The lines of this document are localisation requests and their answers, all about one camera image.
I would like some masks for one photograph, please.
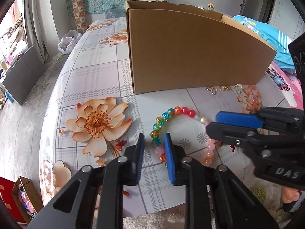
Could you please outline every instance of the plaid pattern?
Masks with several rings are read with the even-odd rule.
[[[150,132],[156,117],[175,106],[187,106],[199,111],[209,121],[221,111],[241,112],[238,94],[231,91],[218,91],[212,95],[205,88],[167,90],[145,94],[134,94],[129,63],[128,44],[110,46],[98,42],[112,33],[126,28],[126,18],[115,23],[86,32],[70,54],[51,95],[42,128],[40,158],[55,162],[63,160],[75,174],[82,166],[89,164],[98,167],[97,158],[84,155],[86,143],[74,142],[71,133],[60,136],[59,129],[65,127],[70,118],[77,118],[76,104],[92,98],[114,96],[117,102],[127,102],[126,118],[133,118],[132,125],[122,139],[127,146],[135,145],[139,133],[146,138],[144,162],[138,187],[125,187],[132,195],[124,197],[126,216],[137,216],[170,208],[185,201],[185,188],[173,187],[167,169],[160,163],[159,156],[151,144]],[[262,96],[263,106],[288,106],[283,94],[274,81],[265,74],[256,85]],[[187,116],[177,116],[164,128],[170,132],[174,144],[182,146],[186,153],[202,160],[206,148],[205,128]],[[225,163],[238,173],[250,160],[236,149],[234,154],[229,146],[214,152],[212,167]]]

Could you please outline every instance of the gray curtain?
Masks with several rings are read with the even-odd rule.
[[[42,63],[49,57],[43,42],[42,32],[38,20],[36,0],[22,0],[24,11],[22,12],[25,24],[25,32],[28,46],[33,46]]]

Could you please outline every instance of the small cardboard box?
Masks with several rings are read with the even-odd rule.
[[[26,213],[25,209],[23,208],[18,198],[20,184],[23,185],[23,190],[26,193],[27,197],[29,198],[29,201],[32,203],[32,206],[36,213],[38,213],[43,208],[43,204],[31,180],[25,177],[18,177],[18,180],[16,181],[16,185],[14,185],[13,187],[12,195],[22,217],[24,218],[25,222],[29,224],[31,222],[31,217]]]
[[[168,2],[127,1],[135,93],[256,84],[275,49],[215,11]]]

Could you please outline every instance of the gray daisy print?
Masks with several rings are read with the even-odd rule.
[[[188,150],[191,147],[191,142],[188,139],[181,139],[178,143],[184,150]]]
[[[197,140],[199,141],[200,144],[203,144],[208,141],[208,135],[201,132],[201,133],[197,134]]]

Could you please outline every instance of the pink fabric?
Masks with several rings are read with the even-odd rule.
[[[298,80],[296,79],[294,82],[292,82],[290,78],[287,77],[287,75],[274,62],[271,63],[268,70],[270,70],[271,68],[273,68],[284,79],[284,82],[288,85],[288,89],[286,90],[283,89],[282,93],[289,102],[290,107],[303,110],[302,90]]]

